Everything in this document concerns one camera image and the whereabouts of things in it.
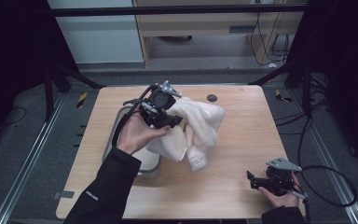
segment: white cloth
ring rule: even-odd
[[[208,150],[217,142],[223,108],[184,97],[167,113],[182,117],[182,122],[165,136],[150,141],[146,149],[174,161],[181,161],[186,155],[191,171],[201,170],[206,166]]]

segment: black sleeve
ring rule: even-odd
[[[119,223],[140,167],[140,161],[113,147],[63,223]]]
[[[278,207],[261,216],[263,224],[305,224],[305,220],[298,207]]]

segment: light wood tabletop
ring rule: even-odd
[[[124,218],[260,218],[271,205],[251,189],[246,171],[265,177],[266,161],[286,158],[263,90],[258,86],[172,86],[194,101],[220,105],[225,116],[205,169],[192,173],[186,159],[162,158],[158,176],[135,178]],[[118,110],[146,86],[101,89],[61,198],[57,217],[65,218],[79,194],[95,178]],[[207,96],[217,101],[210,103]]]

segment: hand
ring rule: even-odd
[[[299,186],[298,179],[293,173],[292,173],[292,178],[293,178],[293,181],[295,182],[295,188],[298,189],[298,186]],[[262,194],[264,194],[264,196],[266,196],[266,198],[269,199],[269,201],[272,203],[272,206],[274,206],[275,208],[282,207],[282,206],[298,207],[299,199],[291,193],[287,193],[283,196],[276,196],[263,187],[258,188],[258,190]]]
[[[130,116],[118,138],[117,148],[132,155],[156,137],[165,135],[170,126],[154,129],[147,126],[139,113]]]

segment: white wall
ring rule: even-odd
[[[131,0],[48,0],[51,8],[132,7]],[[58,17],[76,63],[142,63],[134,16]]]

